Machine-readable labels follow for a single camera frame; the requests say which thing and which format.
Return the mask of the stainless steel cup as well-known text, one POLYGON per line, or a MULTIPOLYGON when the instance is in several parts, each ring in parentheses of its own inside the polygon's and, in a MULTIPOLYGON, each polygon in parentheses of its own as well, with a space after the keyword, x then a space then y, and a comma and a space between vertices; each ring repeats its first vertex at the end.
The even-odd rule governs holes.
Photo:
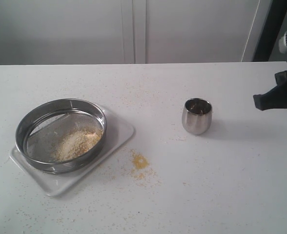
POLYGON ((203 134, 211 126, 212 112, 212 105, 207 100, 202 98, 188 99, 182 112, 183 128, 193 135, 203 134))

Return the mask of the yellowish grain powder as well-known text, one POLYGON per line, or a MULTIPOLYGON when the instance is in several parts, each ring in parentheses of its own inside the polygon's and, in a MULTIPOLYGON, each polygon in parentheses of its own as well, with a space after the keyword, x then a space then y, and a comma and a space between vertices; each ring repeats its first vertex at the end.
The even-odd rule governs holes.
POLYGON ((103 136, 103 131, 75 130, 54 145, 48 162, 64 162, 76 159, 92 149, 103 136))

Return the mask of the round steel mesh sieve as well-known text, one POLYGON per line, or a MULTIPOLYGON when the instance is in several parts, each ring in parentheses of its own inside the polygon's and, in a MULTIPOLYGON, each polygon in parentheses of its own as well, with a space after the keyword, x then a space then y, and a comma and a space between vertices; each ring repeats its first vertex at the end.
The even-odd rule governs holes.
POLYGON ((104 147, 107 118, 94 103, 65 98, 47 102, 29 112, 19 123, 17 150, 34 168, 50 174, 72 172, 94 160, 104 147), (48 162, 58 140, 80 129, 103 131, 100 141, 82 156, 64 162, 48 162))

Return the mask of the yellow grain pile on table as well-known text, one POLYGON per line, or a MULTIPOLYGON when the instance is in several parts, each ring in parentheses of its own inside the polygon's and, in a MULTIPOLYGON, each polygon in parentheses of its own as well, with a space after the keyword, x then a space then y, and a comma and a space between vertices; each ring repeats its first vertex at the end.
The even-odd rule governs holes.
POLYGON ((130 153, 130 161, 132 164, 130 175, 133 179, 144 181, 157 177, 157 172, 152 169, 150 162, 143 154, 133 149, 130 150, 130 153))

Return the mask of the white rectangular plastic tray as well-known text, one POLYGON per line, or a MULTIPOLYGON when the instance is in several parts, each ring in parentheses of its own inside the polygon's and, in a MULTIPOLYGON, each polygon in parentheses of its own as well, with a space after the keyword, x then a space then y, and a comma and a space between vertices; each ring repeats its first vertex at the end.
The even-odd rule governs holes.
POLYGON ((112 112, 107 107, 101 106, 100 108, 108 120, 108 139, 100 154, 92 162, 82 168, 64 174, 48 174, 35 169, 27 163, 16 147, 9 153, 10 159, 19 167, 19 169, 31 177, 35 184, 37 184, 47 196, 60 196, 64 194, 84 178, 85 175, 103 163, 111 154, 125 145, 135 132, 134 127, 125 119, 112 112))

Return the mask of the dark vertical post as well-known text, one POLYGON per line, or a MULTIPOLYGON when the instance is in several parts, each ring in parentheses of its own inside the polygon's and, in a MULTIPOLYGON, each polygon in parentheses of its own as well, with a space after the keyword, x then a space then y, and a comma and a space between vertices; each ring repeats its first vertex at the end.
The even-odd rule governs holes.
POLYGON ((287 0, 272 0, 253 55, 253 62, 269 61, 287 13, 287 0))

